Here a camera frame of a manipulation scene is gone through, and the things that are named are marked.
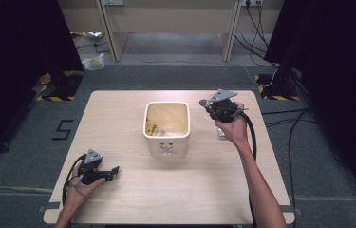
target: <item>white bucket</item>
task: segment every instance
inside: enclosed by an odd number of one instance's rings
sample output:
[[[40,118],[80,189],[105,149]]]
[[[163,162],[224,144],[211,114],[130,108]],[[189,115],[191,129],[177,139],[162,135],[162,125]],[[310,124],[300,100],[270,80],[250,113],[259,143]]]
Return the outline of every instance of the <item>white bucket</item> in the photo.
[[[143,134],[157,158],[181,158],[190,136],[189,105],[184,102],[152,102],[145,108]]]

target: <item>gray carpet floor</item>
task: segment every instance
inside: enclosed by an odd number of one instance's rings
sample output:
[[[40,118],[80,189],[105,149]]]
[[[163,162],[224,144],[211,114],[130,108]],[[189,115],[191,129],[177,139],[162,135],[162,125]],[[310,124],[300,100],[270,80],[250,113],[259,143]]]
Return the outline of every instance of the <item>gray carpet floor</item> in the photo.
[[[251,77],[273,73],[268,67],[247,67]],[[49,200],[84,108],[95,90],[215,89],[251,90],[262,113],[309,107],[301,101],[263,100],[257,86],[239,66],[106,66],[87,71],[72,102],[34,101],[9,141],[10,151],[0,153],[0,227],[52,227],[43,222]],[[263,115],[289,195],[289,136],[299,112]],[[356,180],[337,159],[324,127],[312,112],[293,130],[291,164],[298,215],[296,227],[356,227]],[[56,132],[61,120],[71,132],[64,141]]]

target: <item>wall outlet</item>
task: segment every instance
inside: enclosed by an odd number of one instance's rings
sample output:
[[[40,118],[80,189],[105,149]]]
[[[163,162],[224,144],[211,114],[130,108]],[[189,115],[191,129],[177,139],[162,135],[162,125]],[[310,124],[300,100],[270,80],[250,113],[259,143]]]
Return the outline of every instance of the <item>wall outlet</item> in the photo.
[[[250,7],[258,7],[258,6],[263,6],[263,0],[250,0],[251,4],[249,5]],[[246,0],[242,1],[242,7],[246,7]]]
[[[123,0],[103,0],[105,6],[123,6]]]

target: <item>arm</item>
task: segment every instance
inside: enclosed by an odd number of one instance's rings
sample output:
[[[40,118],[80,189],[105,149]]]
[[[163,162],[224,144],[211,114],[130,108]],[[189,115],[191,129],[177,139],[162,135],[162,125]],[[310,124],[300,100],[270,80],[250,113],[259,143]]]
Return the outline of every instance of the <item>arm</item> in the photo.
[[[236,105],[243,108],[243,104],[236,103]],[[226,138],[234,144],[242,160],[257,225],[287,227],[279,204],[253,158],[244,118],[239,116],[231,123],[215,122],[215,125],[224,131]]]
[[[76,177],[78,175],[79,166],[80,165],[77,165],[74,168],[72,177]],[[59,213],[55,227],[68,228],[71,223],[71,219],[74,217],[77,210],[85,204],[86,199],[92,194],[92,192],[97,187],[104,184],[104,182],[105,179],[99,179],[90,185],[85,185],[81,182],[74,185],[74,181],[71,181],[67,189],[65,205],[63,206],[63,210]]]

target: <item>black curtain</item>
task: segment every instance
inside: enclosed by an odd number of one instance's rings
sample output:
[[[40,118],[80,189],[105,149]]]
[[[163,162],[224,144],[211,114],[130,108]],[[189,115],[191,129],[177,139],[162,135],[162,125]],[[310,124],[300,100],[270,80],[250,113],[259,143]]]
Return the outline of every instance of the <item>black curtain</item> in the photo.
[[[310,2],[285,1],[266,59],[301,71],[329,140],[356,178],[356,1],[314,4],[308,20],[303,15],[310,11]],[[311,31],[304,40],[294,39]]]
[[[56,0],[0,1],[0,137],[40,76],[84,71]]]

